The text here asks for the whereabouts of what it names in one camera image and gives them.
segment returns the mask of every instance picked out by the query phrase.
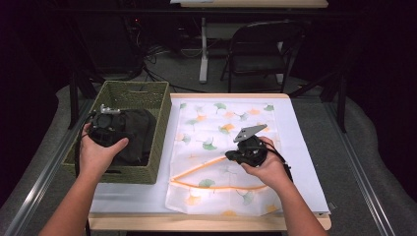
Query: person's left hand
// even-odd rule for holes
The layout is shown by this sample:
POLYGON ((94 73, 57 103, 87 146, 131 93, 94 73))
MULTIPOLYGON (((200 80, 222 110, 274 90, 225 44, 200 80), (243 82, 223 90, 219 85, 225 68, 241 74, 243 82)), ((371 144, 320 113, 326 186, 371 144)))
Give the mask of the person's left hand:
POLYGON ((129 140, 124 138, 111 147, 102 147, 89 137, 89 126, 90 124, 85 124, 83 127, 79 176, 87 176, 87 178, 98 182, 110 166, 113 157, 128 144, 129 140))

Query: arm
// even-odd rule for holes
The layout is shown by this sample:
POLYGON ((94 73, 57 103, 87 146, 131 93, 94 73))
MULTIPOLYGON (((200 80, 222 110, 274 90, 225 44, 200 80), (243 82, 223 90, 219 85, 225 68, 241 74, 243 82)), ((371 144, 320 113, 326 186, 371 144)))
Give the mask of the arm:
MULTIPOLYGON (((260 139, 267 143, 267 146, 273 147, 270 139, 260 139)), ((281 161, 275 154, 269 151, 267 159, 259 167, 245 163, 242 163, 242 167, 248 174, 257 176, 276 191, 282 202, 289 235, 328 235, 286 175, 281 161)))
POLYGON ((113 157, 129 142, 123 139, 112 147, 99 146, 87 136, 88 128, 89 124, 83 128, 80 175, 39 235, 83 235, 101 175, 113 157))

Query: floral patterned cloth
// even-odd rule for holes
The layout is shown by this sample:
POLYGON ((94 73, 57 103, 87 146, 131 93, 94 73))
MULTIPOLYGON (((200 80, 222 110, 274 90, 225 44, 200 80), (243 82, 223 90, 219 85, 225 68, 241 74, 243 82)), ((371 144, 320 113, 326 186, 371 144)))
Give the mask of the floral patterned cloth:
POLYGON ((280 150, 272 104, 184 101, 170 162, 166 207, 190 214, 262 215, 281 209, 276 193, 225 157, 237 149, 242 128, 267 124, 257 133, 280 150))

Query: chair backrest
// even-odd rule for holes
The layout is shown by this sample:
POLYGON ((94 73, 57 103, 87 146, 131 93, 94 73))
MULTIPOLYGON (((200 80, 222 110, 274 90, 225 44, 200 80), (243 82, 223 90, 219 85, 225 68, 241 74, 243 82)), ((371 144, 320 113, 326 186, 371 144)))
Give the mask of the chair backrest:
POLYGON ((238 43, 278 43, 298 39, 304 27, 297 22, 256 22, 238 29, 231 47, 238 43))

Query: green woven basket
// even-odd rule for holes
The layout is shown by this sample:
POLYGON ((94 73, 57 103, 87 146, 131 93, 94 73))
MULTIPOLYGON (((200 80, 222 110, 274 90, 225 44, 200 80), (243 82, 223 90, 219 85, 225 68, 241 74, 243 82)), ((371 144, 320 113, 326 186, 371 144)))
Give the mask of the green woven basket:
MULTIPOLYGON (((147 109, 156 118, 156 129, 147 166, 110 166, 100 182, 154 184, 171 111, 169 83, 105 82, 92 105, 91 111, 99 110, 101 104, 118 109, 147 109)), ((63 167, 74 175, 75 144, 76 141, 71 145, 62 163, 63 167)))

